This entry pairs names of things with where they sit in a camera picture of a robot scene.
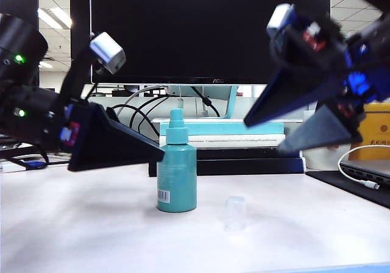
book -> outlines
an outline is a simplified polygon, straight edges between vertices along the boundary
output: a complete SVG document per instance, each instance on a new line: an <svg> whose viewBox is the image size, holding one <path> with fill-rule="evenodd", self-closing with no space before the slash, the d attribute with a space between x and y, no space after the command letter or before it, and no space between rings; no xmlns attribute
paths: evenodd
<svg viewBox="0 0 390 273"><path fill-rule="evenodd" d="M304 157L241 158L198 160L198 176L230 176L248 174L300 174L306 172ZM149 163L149 177L157 176L157 163Z"/></svg>
<svg viewBox="0 0 390 273"><path fill-rule="evenodd" d="M239 134L188 136L188 144L194 147L275 147L285 134ZM166 144L166 136L160 136L160 146Z"/></svg>
<svg viewBox="0 0 390 273"><path fill-rule="evenodd" d="M160 123L160 135L166 135L169 120L155 120ZM245 135L245 134L283 134L283 121L269 121L247 127L242 119L184 119L188 134L193 135Z"/></svg>
<svg viewBox="0 0 390 273"><path fill-rule="evenodd" d="M211 147L197 148L196 156L198 160L211 159L250 159L250 158L299 158L302 151L280 152L276 147Z"/></svg>

bottle cap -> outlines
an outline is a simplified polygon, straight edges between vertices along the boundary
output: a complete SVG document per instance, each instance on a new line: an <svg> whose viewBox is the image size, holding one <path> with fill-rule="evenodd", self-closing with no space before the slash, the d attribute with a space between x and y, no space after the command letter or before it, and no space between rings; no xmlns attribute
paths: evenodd
<svg viewBox="0 0 390 273"><path fill-rule="evenodd" d="M166 144L188 143L188 129L184 126L183 109L174 108L171 110L169 127L166 128Z"/></svg>

black cable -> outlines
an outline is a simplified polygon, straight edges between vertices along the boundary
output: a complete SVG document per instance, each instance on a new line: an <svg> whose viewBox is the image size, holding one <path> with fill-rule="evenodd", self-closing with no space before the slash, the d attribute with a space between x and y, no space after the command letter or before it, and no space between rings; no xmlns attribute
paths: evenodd
<svg viewBox="0 0 390 273"><path fill-rule="evenodd" d="M85 97L85 100L87 100L88 98L90 98L90 96L92 95L92 92L93 92L97 87L98 87L98 83L95 83L95 84L92 86L90 92L88 92L87 96Z"/></svg>
<svg viewBox="0 0 390 273"><path fill-rule="evenodd" d="M220 116L219 115L219 112L218 110L215 108L215 106L213 105L213 103L211 102L211 100L209 100L209 98L205 97L202 95L202 93L200 93L194 86L191 86L191 89L193 91L195 91L195 93L202 99L202 102L207 105L208 107L211 107L214 112L216 113L217 116Z"/></svg>
<svg viewBox="0 0 390 273"><path fill-rule="evenodd" d="M40 165L40 166L34 166L34 165L30 165L20 159L16 159L16 158L13 158L13 157L4 157L5 160L9 161L9 162L12 162L16 165L20 165L20 166L23 166L26 171L31 171L31 170L38 170L38 169L44 169L48 166L49 164L49 157L47 155L47 153L40 147L40 146L37 146L37 145L34 145L34 147L37 148L37 150L39 151L40 155L42 155L42 158L44 159L44 164L43 165Z"/></svg>
<svg viewBox="0 0 390 273"><path fill-rule="evenodd" d="M49 162L48 165L64 165L67 163L69 163L69 161L53 161L53 162Z"/></svg>
<svg viewBox="0 0 390 273"><path fill-rule="evenodd" d="M153 101L156 101L157 99L161 99L161 98L166 98L166 97L170 97L170 94L164 94L164 95L161 95L161 96L153 97L152 99L148 100L147 102L142 104L140 107L138 107L138 109L141 110L143 107L145 107L148 104L151 104ZM129 122L129 127L130 128L133 127L133 123L134 123L134 119L135 119L136 115L137 115L137 113L133 113L132 117L130 118L130 122Z"/></svg>
<svg viewBox="0 0 390 273"><path fill-rule="evenodd" d="M137 113L139 113L140 115L142 115L144 117L144 119L147 121L147 123L152 127L153 129L153 132L159 137L160 136L160 133L157 131L157 129L155 128L155 126L153 126L152 122L150 121L150 119L147 118L147 116L138 108L136 107L133 107L132 105L127 105L127 104L117 104L117 105L114 105L112 108L115 109L115 108L118 108L118 107L126 107L126 108L130 108L132 110L135 110Z"/></svg>
<svg viewBox="0 0 390 273"><path fill-rule="evenodd" d="M341 74L350 74L351 72L359 72L359 71L366 71L378 66L384 66L385 64L390 63L390 57L382 58L376 61L372 62L366 62L362 63L359 65L352 66L350 68L344 68L344 69L339 69L337 71L332 71L332 70L321 70L317 69L315 67L309 67L309 66L299 66L295 65L293 63L290 63L287 61L283 56L282 53L277 49L277 39L278 36L281 34L283 30L285 30L286 26L283 26L279 28L276 33L271 37L271 41L269 43L269 49L271 52L271 57L274 59L274 61L283 69L293 72L293 73L298 73L301 75L322 75L322 76L329 76L329 75L341 75Z"/></svg>
<svg viewBox="0 0 390 273"><path fill-rule="evenodd" d="M152 107L145 115L148 116L148 114L151 113L152 110L154 110L156 107L158 107L160 104L162 104L164 101L167 101L167 99L169 99L169 96L166 97L164 100L160 101L159 103L157 103L154 107ZM145 121L145 118L142 118L141 122L138 124L138 133L141 133L140 129L141 129L141 125L142 123Z"/></svg>

cable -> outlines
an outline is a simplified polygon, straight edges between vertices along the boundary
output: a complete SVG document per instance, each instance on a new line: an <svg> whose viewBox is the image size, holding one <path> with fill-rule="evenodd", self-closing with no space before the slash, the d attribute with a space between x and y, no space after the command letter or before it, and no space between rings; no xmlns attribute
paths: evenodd
<svg viewBox="0 0 390 273"><path fill-rule="evenodd" d="M65 152L56 152L55 154L57 155L53 155L53 156L64 156L64 157L72 156L70 153L65 153Z"/></svg>
<svg viewBox="0 0 390 273"><path fill-rule="evenodd" d="M131 108L132 110L135 110L137 113L141 114L145 120L147 121L147 123L152 127L153 129L153 132L159 137L160 136L160 133L157 131L157 129L155 128L155 126L153 126L152 122L150 121L150 119L147 118L147 116L141 111L139 110L138 108L136 107L133 107L132 105L127 105L127 104L118 104L118 105L114 105L112 108L118 108L118 107L127 107L127 108Z"/></svg>
<svg viewBox="0 0 390 273"><path fill-rule="evenodd" d="M161 98L166 98L166 97L170 97L170 94L163 94L161 96L157 96L157 97L153 97L152 99L148 100L147 102L141 104L138 109L141 110L142 108L144 108L145 106L147 106L148 104L151 104L153 101L156 101L158 99L161 99ZM135 119L135 116L137 115L137 113L133 113L132 117L130 118L130 122L129 122L129 127L132 128L133 127L133 123L134 123L134 119Z"/></svg>
<svg viewBox="0 0 390 273"><path fill-rule="evenodd" d="M150 114L151 113L151 111L152 110L154 110L156 107L158 107L160 104L162 104L163 102L165 102L165 101L167 101L169 99L169 96L168 97L166 97L164 100L162 100L162 101L160 101L159 103L157 103L154 107L152 107L145 115L146 116L148 116L148 114ZM143 118L142 120L141 120L141 122L138 124L138 133L141 133L141 131L140 131L140 129L141 129L141 125L142 125L142 123L145 121L145 118Z"/></svg>
<svg viewBox="0 0 390 273"><path fill-rule="evenodd" d="M389 145L364 145L364 146L358 146L358 147L353 148L353 149L347 151L346 153L344 153L344 154L340 157L340 159L337 161L337 167L338 167L338 169L339 169L339 172L341 172L341 174L342 174L344 177L347 177L348 179L353 180L353 181L356 182L356 183L360 183L361 185L364 185L364 186L366 186L366 187L368 187L368 188L370 188L370 189L377 190L377 189L379 189L379 187L380 187L377 183L371 182L370 180L358 180L358 179L354 179L353 177L347 175L347 174L341 169L341 165L340 165L341 160L342 160L345 156L351 154L352 152L354 152L354 151L356 151L356 150L358 150L358 149L370 148L370 147L384 147L384 148L390 148Z"/></svg>
<svg viewBox="0 0 390 273"><path fill-rule="evenodd" d="M214 110L214 112L216 113L216 115L220 116L218 110L215 108L215 106L213 105L211 100L209 100L209 98L203 96L202 93L200 93L194 86L191 86L191 89L202 99L202 102L205 105L207 105L208 107L211 107Z"/></svg>
<svg viewBox="0 0 390 273"><path fill-rule="evenodd" d="M124 105L127 105L134 97L136 97L137 95L139 95L140 93L142 92L145 92L145 91L149 91L149 90L155 90L155 89L164 89L163 87L161 86L149 86L149 87L145 87L143 89L140 89L138 90L136 93L132 94L129 96L129 98L126 99L126 101L123 103ZM123 111L123 108L124 107L121 107L118 112L116 113L117 116L119 116L119 114Z"/></svg>
<svg viewBox="0 0 390 273"><path fill-rule="evenodd" d="M16 156L15 158L16 159L42 158L42 155L40 155L40 154L26 154L26 155ZM70 159L70 157L56 156L56 155L48 155L48 158L59 159L59 160L69 160Z"/></svg>
<svg viewBox="0 0 390 273"><path fill-rule="evenodd" d="M42 157L44 159L44 162L35 162L35 161L32 161L32 162L25 162L21 159L18 159L16 157L4 157L4 159L6 161L9 161L15 165L19 165L19 166L22 166L26 171L29 171L29 170L37 170L37 169L44 169L45 167L47 167L48 163L49 163L49 158L48 158L48 155L47 153L40 147L40 146L36 146L35 147L38 149L39 151L39 156Z"/></svg>
<svg viewBox="0 0 390 273"><path fill-rule="evenodd" d="M87 96L85 97L85 100L88 100L88 98L90 98L90 96L92 95L92 92L93 92L97 87L98 87L98 83L95 83L95 84L92 86L90 92L88 92Z"/></svg>
<svg viewBox="0 0 390 273"><path fill-rule="evenodd" d="M52 161L52 162L49 162L48 165L65 165L68 163L69 163L69 161Z"/></svg>

teal bottle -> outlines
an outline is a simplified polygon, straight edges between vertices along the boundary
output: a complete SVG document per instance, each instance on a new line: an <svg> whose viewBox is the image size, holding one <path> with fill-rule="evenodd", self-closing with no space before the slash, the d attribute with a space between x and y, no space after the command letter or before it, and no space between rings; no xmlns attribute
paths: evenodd
<svg viewBox="0 0 390 273"><path fill-rule="evenodd" d="M183 109L171 110L163 161L157 163L157 208L184 212L196 208L196 148L188 144Z"/></svg>

